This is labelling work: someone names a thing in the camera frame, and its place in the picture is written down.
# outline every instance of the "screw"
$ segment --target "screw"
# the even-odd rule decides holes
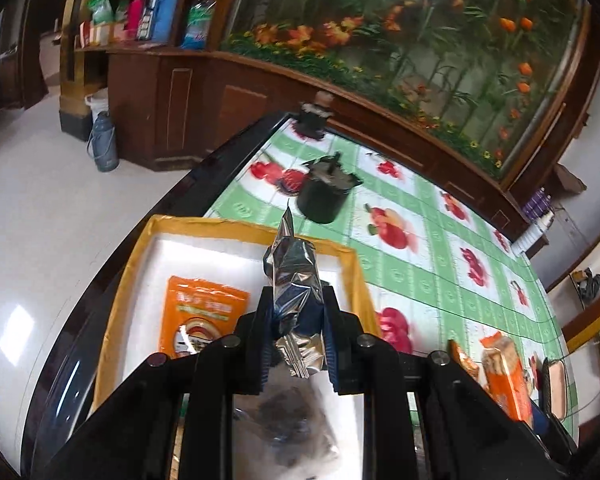
[[[358,346],[362,346],[362,348],[371,348],[376,344],[376,340],[371,334],[361,334],[356,339],[356,343],[358,343]]]
[[[431,360],[438,366],[448,365],[449,361],[451,361],[449,354],[443,350],[434,350],[429,354],[429,357],[431,357]]]
[[[165,364],[165,362],[167,362],[167,354],[163,354],[161,352],[156,352],[155,354],[151,354],[147,359],[146,362],[149,366],[152,367],[158,367],[158,366],[162,366],[163,364]]]
[[[240,345],[240,338],[235,334],[229,334],[222,338],[222,346],[225,348],[236,348]]]

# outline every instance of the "crumpled foil wrapper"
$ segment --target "crumpled foil wrapper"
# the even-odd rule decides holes
[[[324,300],[315,247],[294,236],[293,215],[288,207],[275,240],[264,254],[263,264],[273,285],[272,329],[276,348],[292,375],[308,378],[322,370],[324,342],[317,323],[304,323],[299,331],[299,317],[308,301],[315,308],[317,304],[323,305]]]

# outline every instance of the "glass panel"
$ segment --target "glass panel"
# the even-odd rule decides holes
[[[224,48],[361,94],[499,178],[557,87],[579,7],[579,0],[237,0]]]

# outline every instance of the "table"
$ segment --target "table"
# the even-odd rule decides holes
[[[306,172],[305,161],[340,152],[355,188],[334,222],[304,218],[295,197],[257,170],[257,162]],[[455,339],[477,363],[480,339],[497,330],[509,335],[533,378],[532,363],[568,354],[562,331],[538,277],[509,241],[455,197],[385,156],[333,130],[323,140],[296,133],[288,120],[255,153],[216,199],[206,216],[277,226],[286,205],[296,235],[328,238],[358,252],[377,312],[400,311],[410,326],[416,354],[446,349]],[[403,234],[382,235],[378,217],[392,218]],[[564,427],[577,440],[578,396],[571,364]],[[538,399],[534,387],[532,398]]]

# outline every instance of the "white tile floor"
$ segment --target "white tile floor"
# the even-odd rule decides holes
[[[66,318],[185,173],[124,160],[99,173],[85,144],[60,131],[57,95],[0,112],[0,450],[16,470],[32,391]]]

